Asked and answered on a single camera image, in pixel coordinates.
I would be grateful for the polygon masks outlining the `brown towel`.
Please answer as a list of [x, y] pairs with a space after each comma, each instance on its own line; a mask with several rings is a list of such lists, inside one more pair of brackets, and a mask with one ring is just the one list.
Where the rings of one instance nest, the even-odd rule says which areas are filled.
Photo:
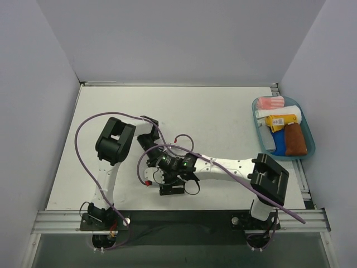
[[284, 127], [285, 155], [286, 156], [305, 156], [307, 147], [302, 129], [298, 123], [290, 123]]

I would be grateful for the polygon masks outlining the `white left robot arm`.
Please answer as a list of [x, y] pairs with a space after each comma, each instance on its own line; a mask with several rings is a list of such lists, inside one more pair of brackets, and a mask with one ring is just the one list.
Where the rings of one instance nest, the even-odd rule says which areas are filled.
[[146, 116], [128, 121], [110, 117], [101, 131], [95, 150], [99, 159], [98, 176], [93, 180], [96, 190], [88, 205], [88, 216], [101, 230], [108, 229], [118, 214], [114, 211], [114, 187], [117, 173], [127, 158], [135, 137], [159, 138], [158, 121]]

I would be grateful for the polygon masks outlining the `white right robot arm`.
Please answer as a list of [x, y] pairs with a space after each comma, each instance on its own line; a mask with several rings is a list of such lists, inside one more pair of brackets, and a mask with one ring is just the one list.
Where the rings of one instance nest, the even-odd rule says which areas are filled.
[[284, 206], [289, 172], [267, 154], [259, 153], [245, 160], [218, 159], [196, 153], [187, 153], [184, 157], [165, 155], [155, 166], [178, 179], [236, 181], [255, 194], [247, 215], [248, 224], [255, 229], [267, 223], [273, 208]]

